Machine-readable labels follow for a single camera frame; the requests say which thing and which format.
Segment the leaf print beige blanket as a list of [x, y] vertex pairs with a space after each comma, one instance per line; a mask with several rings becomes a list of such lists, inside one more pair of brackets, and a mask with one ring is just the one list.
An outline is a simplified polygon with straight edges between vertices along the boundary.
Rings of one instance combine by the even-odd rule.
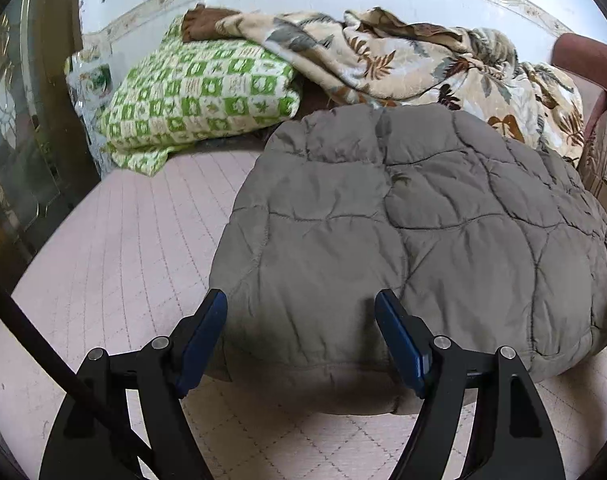
[[439, 103], [569, 162], [583, 151], [576, 84], [550, 64], [521, 61], [496, 29], [407, 24], [379, 6], [337, 20], [317, 11], [244, 13], [198, 4], [184, 15], [181, 34], [186, 42], [259, 44], [338, 104]]

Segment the green checkered pillow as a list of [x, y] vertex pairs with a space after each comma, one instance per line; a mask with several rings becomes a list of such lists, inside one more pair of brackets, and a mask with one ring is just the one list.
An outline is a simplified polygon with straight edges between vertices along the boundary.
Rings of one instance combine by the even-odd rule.
[[171, 154], [278, 125], [300, 102], [287, 62], [246, 39], [184, 42], [176, 18], [113, 93], [100, 131], [116, 166], [153, 176]]

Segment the wooden glass panel door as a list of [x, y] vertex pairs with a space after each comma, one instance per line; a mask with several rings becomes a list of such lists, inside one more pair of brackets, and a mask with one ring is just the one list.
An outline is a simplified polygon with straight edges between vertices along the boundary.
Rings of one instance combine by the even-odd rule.
[[0, 11], [0, 272], [19, 274], [98, 182], [64, 63], [82, 47], [79, 0]]

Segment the grey quilted hooded jacket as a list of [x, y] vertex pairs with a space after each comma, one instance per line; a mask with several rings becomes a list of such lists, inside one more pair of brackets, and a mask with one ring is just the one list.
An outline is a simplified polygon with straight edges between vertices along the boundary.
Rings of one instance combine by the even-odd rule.
[[607, 214], [556, 152], [440, 104], [285, 122], [240, 188], [210, 284], [216, 379], [305, 411], [413, 414], [375, 322], [391, 289], [537, 382], [607, 346]]

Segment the floral plastic bag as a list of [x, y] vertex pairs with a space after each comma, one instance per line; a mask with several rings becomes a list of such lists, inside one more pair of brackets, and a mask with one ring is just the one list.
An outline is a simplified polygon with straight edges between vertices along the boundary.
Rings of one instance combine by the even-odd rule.
[[110, 58], [105, 46], [91, 44], [74, 52], [64, 62], [70, 101], [82, 124], [90, 156], [101, 179], [105, 179], [114, 168], [107, 152], [106, 136], [100, 131], [100, 115], [113, 92]]

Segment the pink quilted mattress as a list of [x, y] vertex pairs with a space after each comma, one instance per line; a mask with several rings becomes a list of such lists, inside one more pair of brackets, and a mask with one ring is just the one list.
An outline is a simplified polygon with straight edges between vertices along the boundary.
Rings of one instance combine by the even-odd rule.
[[[138, 350], [199, 306], [257, 148], [175, 156], [153, 178], [114, 170], [64, 220], [14, 289], [71, 368], [90, 349]], [[607, 439], [607, 348], [537, 385], [567, 479]], [[0, 326], [0, 433], [37, 479], [64, 392]], [[184, 401], [215, 479], [387, 479], [415, 416], [298, 414], [204, 378]]]

